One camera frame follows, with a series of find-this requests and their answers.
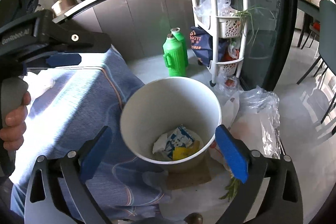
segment chair back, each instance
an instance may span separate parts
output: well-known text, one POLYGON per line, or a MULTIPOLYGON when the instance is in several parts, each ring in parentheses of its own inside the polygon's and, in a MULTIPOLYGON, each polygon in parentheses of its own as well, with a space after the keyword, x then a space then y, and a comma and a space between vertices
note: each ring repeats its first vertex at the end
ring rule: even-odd
POLYGON ((319 54, 336 75, 336 5, 329 0, 320 1, 319 54))

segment green thermos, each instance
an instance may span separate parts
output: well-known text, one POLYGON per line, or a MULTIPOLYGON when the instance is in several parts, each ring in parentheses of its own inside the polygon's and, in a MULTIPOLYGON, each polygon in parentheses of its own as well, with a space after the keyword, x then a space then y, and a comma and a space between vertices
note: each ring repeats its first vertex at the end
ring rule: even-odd
POLYGON ((163 59, 169 70, 169 76, 185 76, 185 64, 182 43, 173 34, 167 35, 163 44, 163 59))
POLYGON ((170 31, 175 36, 175 38, 182 43, 184 64, 185 64, 185 67, 187 67, 189 65, 189 62, 188 62, 187 45, 185 43, 185 38, 180 33, 180 28, 172 28, 170 31))

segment red object on chair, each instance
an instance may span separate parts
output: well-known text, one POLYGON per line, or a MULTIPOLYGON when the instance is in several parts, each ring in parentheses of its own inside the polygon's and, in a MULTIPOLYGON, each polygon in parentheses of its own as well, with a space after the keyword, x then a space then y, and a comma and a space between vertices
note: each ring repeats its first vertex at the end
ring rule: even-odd
POLYGON ((313 27, 314 27, 316 30, 320 31, 320 24, 319 24, 318 22, 314 22, 314 23, 313 23, 313 27))

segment storage rack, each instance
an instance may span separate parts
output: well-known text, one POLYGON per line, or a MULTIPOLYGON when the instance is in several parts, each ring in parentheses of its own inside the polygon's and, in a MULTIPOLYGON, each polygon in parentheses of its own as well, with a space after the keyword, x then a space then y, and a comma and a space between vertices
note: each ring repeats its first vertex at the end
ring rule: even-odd
MULTIPOLYGON (((193 10, 197 6, 197 0, 192 0, 193 10)), ((248 8, 248 0, 243 0, 243 10, 248 8)), ((247 21, 244 20, 244 26, 242 26, 240 17, 221 17, 218 16, 217 0, 211 0, 212 15, 210 20, 202 22, 202 18, 198 18, 194 13, 194 20, 196 27, 202 27, 213 37, 213 58, 210 61, 208 70, 210 71, 212 78, 210 81, 211 86, 216 85, 216 76, 218 75, 219 68, 221 67, 226 75, 233 75, 236 72, 236 77, 239 78, 240 72, 244 60, 246 34, 247 34, 247 21), (233 61, 219 62, 218 61, 218 38, 240 38, 240 51, 239 58, 233 61)))

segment white trash bin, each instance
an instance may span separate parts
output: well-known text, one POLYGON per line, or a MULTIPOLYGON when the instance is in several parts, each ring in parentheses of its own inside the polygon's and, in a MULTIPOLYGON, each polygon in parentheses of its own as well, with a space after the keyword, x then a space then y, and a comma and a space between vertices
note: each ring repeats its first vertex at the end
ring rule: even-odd
POLYGON ((125 144, 136 156, 180 172, 202 160, 221 119, 221 106, 206 85, 191 78, 170 77, 151 82, 133 94, 122 112, 120 129, 125 144), (155 160, 154 142, 181 124, 197 133, 204 147, 182 160, 155 160))

